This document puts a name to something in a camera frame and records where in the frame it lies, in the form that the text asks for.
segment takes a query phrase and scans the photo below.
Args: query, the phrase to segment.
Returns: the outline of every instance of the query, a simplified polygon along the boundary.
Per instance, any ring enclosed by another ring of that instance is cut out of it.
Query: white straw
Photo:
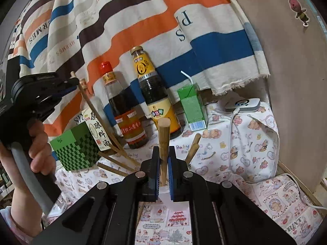
[[[185,72],[183,72],[183,71],[180,71],[183,75],[185,75],[188,79],[190,79],[190,81],[191,81],[191,84],[193,85],[194,83],[193,83],[193,79],[192,79],[192,77],[190,77],[187,73],[185,73]]]

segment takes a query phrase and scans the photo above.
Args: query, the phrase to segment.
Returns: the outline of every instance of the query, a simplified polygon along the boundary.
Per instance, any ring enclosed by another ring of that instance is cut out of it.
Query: dark liquid
[[[109,99],[109,104],[112,109],[112,114],[114,117],[117,117],[119,115],[122,115],[128,111],[131,110],[131,106],[128,105],[128,102],[126,102],[128,99],[125,97],[125,91],[123,90],[115,97]],[[148,142],[148,137],[145,136],[144,139],[141,141],[138,141],[134,144],[129,144],[130,149],[136,149],[144,146]]]
[[[141,81],[139,84],[146,104],[151,104],[168,97],[166,88],[158,75],[151,76]],[[182,128],[180,127],[178,130],[170,134],[170,139],[176,138],[181,133]]]

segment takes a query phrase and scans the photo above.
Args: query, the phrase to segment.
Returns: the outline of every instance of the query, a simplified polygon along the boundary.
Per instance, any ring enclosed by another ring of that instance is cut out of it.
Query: gold bottle cap
[[[136,46],[136,47],[133,47],[131,50],[130,50],[130,53],[133,54],[135,51],[137,50],[143,50],[143,47],[142,46]]]
[[[83,89],[87,89],[87,84],[85,78],[80,80],[80,85]]]

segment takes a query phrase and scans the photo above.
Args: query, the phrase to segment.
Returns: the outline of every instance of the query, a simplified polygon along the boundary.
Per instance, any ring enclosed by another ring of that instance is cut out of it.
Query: gray handle
[[[32,159],[20,143],[13,142],[11,152],[28,189],[45,215],[48,215],[61,194],[59,187],[54,183],[55,177],[52,174],[44,176],[41,173],[34,173],[30,167]]]

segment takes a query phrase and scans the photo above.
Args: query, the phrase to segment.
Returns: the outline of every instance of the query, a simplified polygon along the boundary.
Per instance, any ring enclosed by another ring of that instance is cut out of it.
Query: red bottle cap
[[[100,67],[99,71],[100,71],[101,75],[112,72],[112,66],[111,66],[110,62],[101,63],[101,67]]]

